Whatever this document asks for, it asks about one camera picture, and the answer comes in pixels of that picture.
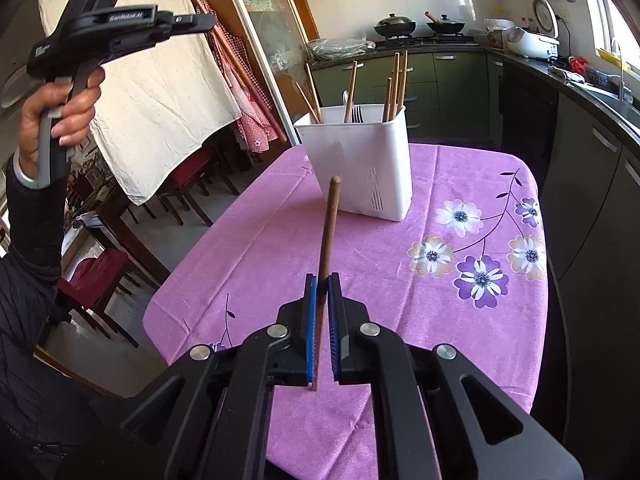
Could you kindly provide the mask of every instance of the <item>red seat cushion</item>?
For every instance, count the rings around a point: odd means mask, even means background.
[[[178,186],[184,186],[194,176],[199,175],[210,160],[211,153],[209,150],[199,148],[178,164],[178,167],[169,176],[175,180]]]
[[[128,261],[129,256],[124,251],[107,249],[97,258],[82,260],[69,281],[58,280],[58,288],[91,309],[107,289],[120,280]]]

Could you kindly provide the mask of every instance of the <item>person's arm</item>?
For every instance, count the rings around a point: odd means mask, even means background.
[[[88,87],[69,101],[52,130],[63,146],[79,144],[94,118],[104,71],[98,69]],[[48,83],[22,107],[18,136],[19,167],[27,178],[38,173],[40,114],[65,101],[69,84]],[[11,228],[8,254],[0,260],[0,332],[14,344],[31,351],[55,300],[60,277],[66,179],[45,189],[28,189],[18,180],[13,161],[7,166],[6,195]]]

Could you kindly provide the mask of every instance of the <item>tile floor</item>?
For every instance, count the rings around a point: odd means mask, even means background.
[[[231,180],[242,192],[258,174],[257,170],[235,173]],[[219,180],[215,180],[207,188],[210,196],[203,196],[197,187],[193,189],[193,195],[215,222],[236,197]],[[177,205],[176,199],[170,200]],[[157,198],[152,198],[147,205],[157,216],[155,220],[136,206],[131,209],[139,224],[135,224],[127,212],[122,219],[169,270],[174,270],[207,231],[207,226],[193,210],[187,212],[177,206],[184,221],[184,225],[180,226],[170,213],[162,209]],[[88,240],[79,252],[81,256],[67,269],[67,274],[73,273],[75,265],[81,259],[100,252],[100,246],[93,240]],[[116,292],[106,311],[137,340],[139,348],[134,348],[123,337],[111,331],[108,331],[111,339],[94,332],[73,311],[72,323],[60,323],[52,329],[45,347],[53,357],[82,377],[123,397],[129,397],[155,378],[166,367],[166,363],[142,328],[142,316],[153,296],[153,290],[145,284],[136,288],[126,278],[122,280],[122,284],[133,292],[133,296]]]

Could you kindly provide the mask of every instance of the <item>white cloth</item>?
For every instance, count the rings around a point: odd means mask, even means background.
[[[68,0],[39,0],[51,34]],[[190,0],[118,0],[193,13]],[[104,66],[107,79],[92,132],[111,171],[135,204],[146,202],[202,141],[240,117],[203,34],[176,36]]]

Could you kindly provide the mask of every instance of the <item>pink tablecloth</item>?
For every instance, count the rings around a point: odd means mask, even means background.
[[[332,271],[371,320],[424,348],[452,343],[528,411],[547,292],[535,181],[503,153],[426,144],[412,144],[410,153],[406,219],[339,212]],[[220,341],[227,294],[233,344],[274,322],[281,304],[302,296],[306,273],[318,272],[323,218],[305,150],[291,148],[149,303],[144,327],[166,360]],[[278,387],[268,458],[301,480],[377,478],[369,387],[333,383],[327,335],[321,352],[318,393]]]

